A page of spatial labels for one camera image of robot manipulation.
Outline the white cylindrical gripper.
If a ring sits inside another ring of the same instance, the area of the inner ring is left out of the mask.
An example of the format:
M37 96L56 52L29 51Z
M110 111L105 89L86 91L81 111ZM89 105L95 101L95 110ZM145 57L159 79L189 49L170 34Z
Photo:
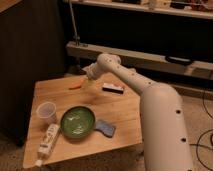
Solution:
M86 72L86 76L90 80L97 80L100 77L100 67L98 66L97 63L92 63L91 65L84 67L83 70ZM83 79L81 83L81 88L88 86L89 84L88 78Z

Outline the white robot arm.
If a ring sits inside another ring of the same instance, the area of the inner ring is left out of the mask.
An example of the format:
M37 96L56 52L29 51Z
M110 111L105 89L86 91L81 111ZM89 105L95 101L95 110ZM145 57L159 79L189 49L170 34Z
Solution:
M119 56L108 53L84 71L89 80L112 73L139 95L146 171L194 171L182 98L172 86L122 66Z

